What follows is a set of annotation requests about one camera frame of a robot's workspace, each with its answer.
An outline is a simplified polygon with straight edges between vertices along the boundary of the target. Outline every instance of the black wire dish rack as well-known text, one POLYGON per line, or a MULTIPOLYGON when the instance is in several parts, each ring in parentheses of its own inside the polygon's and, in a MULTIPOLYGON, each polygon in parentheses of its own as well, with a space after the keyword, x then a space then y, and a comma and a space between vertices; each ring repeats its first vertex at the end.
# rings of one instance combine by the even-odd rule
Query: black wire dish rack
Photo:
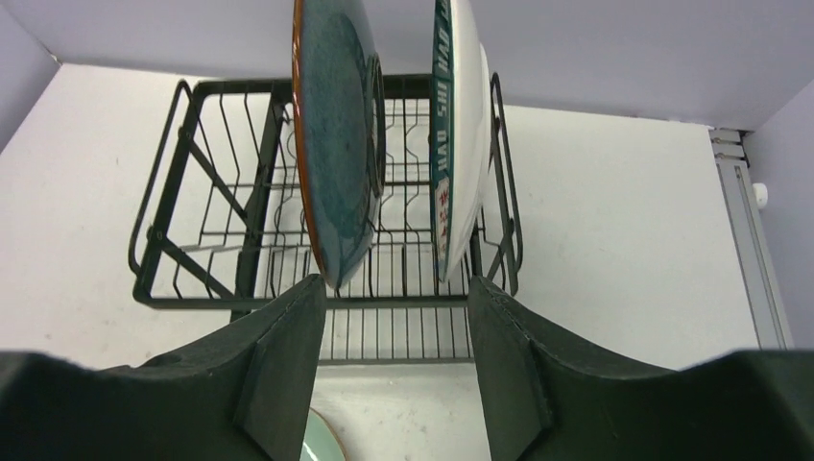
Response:
MULTIPOLYGON (((435 278, 430 229, 431 77, 386 76, 384 88, 383 204, 363 266, 329 293, 321 361, 471 360, 470 278, 485 275, 513 295, 523 258, 499 79, 491 79, 496 187, 485 194, 468 251, 446 283, 435 278)), ((227 309, 234 320, 318 272, 299 193, 291 101, 290 80, 205 81, 194 89, 179 82, 128 250, 137 301, 227 309), (158 178, 165 178, 160 193, 158 178), (143 232, 148 214, 154 218, 143 232)))

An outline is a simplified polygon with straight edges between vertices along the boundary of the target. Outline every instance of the white table surface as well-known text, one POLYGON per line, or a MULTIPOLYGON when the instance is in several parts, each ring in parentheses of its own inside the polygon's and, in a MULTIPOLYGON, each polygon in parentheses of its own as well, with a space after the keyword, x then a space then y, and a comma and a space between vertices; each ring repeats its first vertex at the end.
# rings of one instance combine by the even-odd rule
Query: white table surface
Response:
MULTIPOLYGON (((128 239, 178 79, 66 64, 0 155, 0 348, 135 366, 227 322, 131 296, 128 239)), ((507 126, 521 302, 675 369, 756 347, 706 128, 526 108, 507 126)), ((469 364, 322 368, 313 406, 354 459, 488 458, 469 364)))

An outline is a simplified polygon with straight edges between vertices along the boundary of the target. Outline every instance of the white knob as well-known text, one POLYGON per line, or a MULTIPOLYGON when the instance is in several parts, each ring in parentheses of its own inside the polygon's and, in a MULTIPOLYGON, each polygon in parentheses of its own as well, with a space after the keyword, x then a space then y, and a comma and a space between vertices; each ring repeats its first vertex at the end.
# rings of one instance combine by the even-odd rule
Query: white knob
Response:
POLYGON ((757 209, 763 209, 769 203, 769 189, 763 182, 756 182, 752 184, 754 191, 754 200, 757 202, 757 209))

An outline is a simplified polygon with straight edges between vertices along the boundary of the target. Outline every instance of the blue speckled glaze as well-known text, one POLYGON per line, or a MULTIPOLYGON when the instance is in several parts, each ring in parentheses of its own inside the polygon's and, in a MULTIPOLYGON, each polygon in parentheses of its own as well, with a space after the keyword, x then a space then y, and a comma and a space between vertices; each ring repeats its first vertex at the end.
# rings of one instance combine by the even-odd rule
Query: blue speckled glaze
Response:
POLYGON ((361 0, 299 0, 300 114, 323 275, 339 287, 371 244, 380 194, 371 130, 373 49, 361 0))

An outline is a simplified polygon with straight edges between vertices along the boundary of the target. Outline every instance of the dish rack handle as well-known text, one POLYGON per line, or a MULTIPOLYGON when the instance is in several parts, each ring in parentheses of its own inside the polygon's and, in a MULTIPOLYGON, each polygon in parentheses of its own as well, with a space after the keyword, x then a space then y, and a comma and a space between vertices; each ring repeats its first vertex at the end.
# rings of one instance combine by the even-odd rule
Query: dish rack handle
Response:
POLYGON ((507 229, 505 229, 506 234, 504 235, 504 238, 511 239, 512 234, 516 236, 517 248, 515 251, 515 272, 519 272, 520 267, 523 265, 523 229, 520 226, 520 212, 517 205, 517 191, 515 188, 515 170, 512 167, 512 154, 509 151, 509 134, 506 133, 506 113, 505 110, 503 110, 503 92, 500 89, 500 78, 497 76, 497 72, 491 74, 491 90, 492 94, 495 96, 494 102, 497 103, 498 121, 500 126, 495 127, 495 131, 501 134, 500 140, 503 141, 502 149, 500 149, 500 151, 503 154, 503 161, 506 162, 505 170, 509 183, 509 196, 512 202, 513 213, 513 218, 509 220, 509 226, 507 229))
MULTIPOLYGON (((141 229, 141 226, 144 223, 144 215, 147 213, 147 205, 150 202, 150 197, 153 195, 153 187, 156 186, 158 168, 161 166, 161 158, 164 157, 164 147, 167 144, 167 139, 170 137, 170 129, 172 129, 173 120, 175 120, 175 114, 179 105, 181 94, 186 94, 187 99, 190 102, 192 101, 192 89, 184 80, 179 81, 178 85, 176 86, 175 93, 173 94, 173 102, 170 105, 169 112, 167 113, 167 121, 164 124, 164 131, 161 133, 161 140, 158 143, 156 159, 153 160, 153 169, 150 171, 150 178, 147 179, 147 187, 144 189, 144 197, 141 199, 141 205, 138 207, 138 214, 135 216, 135 224, 133 224, 132 232, 130 234, 130 245, 128 246, 128 264, 130 265, 130 270, 137 275, 139 272, 141 272, 141 266, 138 264, 138 260, 136 259, 135 243, 138 240, 138 231, 141 229)), ((148 236, 151 233, 151 229, 152 227, 147 230, 148 236)))

